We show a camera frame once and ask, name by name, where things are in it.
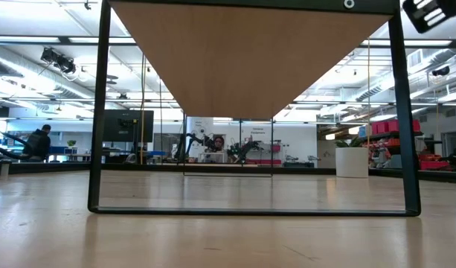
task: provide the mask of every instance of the man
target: man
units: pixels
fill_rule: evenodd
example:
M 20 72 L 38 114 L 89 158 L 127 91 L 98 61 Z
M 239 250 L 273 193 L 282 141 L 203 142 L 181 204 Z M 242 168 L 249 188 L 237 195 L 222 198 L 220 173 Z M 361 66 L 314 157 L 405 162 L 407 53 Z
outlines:
M 48 157 L 49 147 L 51 146 L 51 139 L 48 137 L 51 131 L 51 126 L 45 124 L 41 130 L 36 130 L 27 140 L 27 143 L 33 148 L 33 156 L 29 158 L 30 162 L 42 162 Z M 25 146 L 22 153 L 29 153 L 27 146 Z

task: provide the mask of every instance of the ceiling spotlight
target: ceiling spotlight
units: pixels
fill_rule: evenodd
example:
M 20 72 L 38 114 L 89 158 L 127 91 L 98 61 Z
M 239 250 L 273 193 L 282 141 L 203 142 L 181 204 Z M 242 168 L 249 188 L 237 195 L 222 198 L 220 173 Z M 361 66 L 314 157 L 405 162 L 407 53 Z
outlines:
M 64 57 L 52 48 L 44 48 L 41 60 L 47 64 L 54 64 L 54 67 L 58 68 L 65 74 L 73 74 L 76 71 L 74 59 Z
M 126 93 L 121 93 L 121 95 L 118 96 L 117 99 L 119 99 L 119 100 L 128 100 L 129 98 L 126 96 Z
M 441 68 L 441 69 L 438 69 L 438 70 L 434 70 L 431 73 L 434 76 L 439 76 L 439 75 L 444 76 L 444 75 L 449 74 L 450 71 L 451 71 L 451 69 L 449 68 L 449 66 L 446 66 L 444 68 Z
M 87 9 L 87 10 L 91 10 L 91 6 L 89 5 L 89 0 L 86 0 L 86 2 L 84 3 L 84 7 Z

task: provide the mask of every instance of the robotic arm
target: robotic arm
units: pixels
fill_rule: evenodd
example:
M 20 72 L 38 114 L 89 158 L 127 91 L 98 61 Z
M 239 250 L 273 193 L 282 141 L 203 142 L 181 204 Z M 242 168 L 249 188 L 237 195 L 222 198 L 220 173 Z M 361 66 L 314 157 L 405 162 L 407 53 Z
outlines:
M 216 149 L 216 147 L 214 146 L 214 141 L 206 135 L 203 135 L 202 138 L 197 138 L 194 134 L 187 133 L 186 137 L 190 137 L 190 140 L 188 142 L 188 146 L 186 149 L 186 153 L 190 152 L 191 145 L 193 144 L 194 141 L 198 142 L 199 144 L 203 144 L 204 146 L 206 146 L 212 150 Z M 176 149 L 176 153 L 173 157 L 174 159 L 180 159 L 180 155 L 182 153 L 182 148 L 183 148 L 183 144 L 184 144 L 185 140 L 186 140 L 185 136 L 181 135 L 180 142 L 178 143 L 178 148 Z
M 261 150 L 257 141 L 248 141 L 248 143 L 244 144 L 242 147 L 240 147 L 239 143 L 236 143 L 234 145 L 231 145 L 228 149 L 228 157 L 234 159 L 234 163 L 244 163 L 246 160 L 246 155 L 252 149 Z

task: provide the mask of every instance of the cable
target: cable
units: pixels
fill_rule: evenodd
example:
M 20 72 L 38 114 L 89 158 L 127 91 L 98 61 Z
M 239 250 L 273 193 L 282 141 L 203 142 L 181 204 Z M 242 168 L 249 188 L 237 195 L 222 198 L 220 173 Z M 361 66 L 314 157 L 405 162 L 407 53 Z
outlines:
M 161 106 L 161 77 L 158 75 L 158 79 L 160 80 L 160 87 L 159 87 L 159 94 L 160 94 L 160 151 L 163 152 L 163 109 Z
M 140 150 L 140 163 L 144 164 L 144 121 L 145 121 L 145 65 L 147 64 L 147 60 L 145 55 L 142 54 L 142 61 L 141 61 L 141 150 Z
M 367 132 L 367 148 L 370 149 L 370 129 L 371 129 L 371 126 L 370 126 L 370 109 L 371 109 L 371 105 L 370 105 L 370 37 L 368 37 L 368 68 L 367 68 L 367 72 L 368 72 L 368 128 L 366 130 Z

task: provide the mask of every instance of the black metal frame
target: black metal frame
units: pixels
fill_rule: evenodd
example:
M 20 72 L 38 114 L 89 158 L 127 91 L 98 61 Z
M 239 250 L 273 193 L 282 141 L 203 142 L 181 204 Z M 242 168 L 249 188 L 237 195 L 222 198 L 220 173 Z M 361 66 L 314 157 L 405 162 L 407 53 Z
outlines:
M 405 55 L 405 44 L 402 32 L 401 14 L 399 2 L 396 0 L 355 0 L 356 7 L 346 10 L 343 7 L 343 0 L 126 0 L 143 1 L 150 3 L 165 4 L 216 4 L 223 6 L 243 6 L 260 8 L 281 8 L 293 10 L 314 10 L 325 12 L 348 12 L 348 13 L 372 13 L 392 15 L 389 21 L 391 38 L 391 55 L 395 77 L 396 107 L 398 111 L 399 128 L 401 129 L 399 139 L 401 142 L 403 184 L 405 189 L 405 210 L 400 211 L 371 211 L 371 210 L 265 210 L 265 209 L 199 209 L 199 208 L 116 208 L 100 207 L 100 175 L 102 158 L 102 131 L 103 113 L 105 107 L 107 60 L 109 49 L 110 31 L 110 6 L 107 0 L 102 1 L 100 16 L 99 47 L 97 55 L 97 82 L 95 89 L 94 128 L 92 136 L 92 153 L 89 179 L 89 201 L 88 209 L 94 213 L 113 214 L 183 214 L 183 215 L 249 215 L 249 216 L 408 216 L 414 217 L 421 213 L 420 188 L 418 182 L 417 168 L 414 151 L 414 136 L 411 115 L 411 99 L 409 96 L 409 83 L 407 62 Z M 184 134 L 186 134 L 186 123 L 183 122 Z

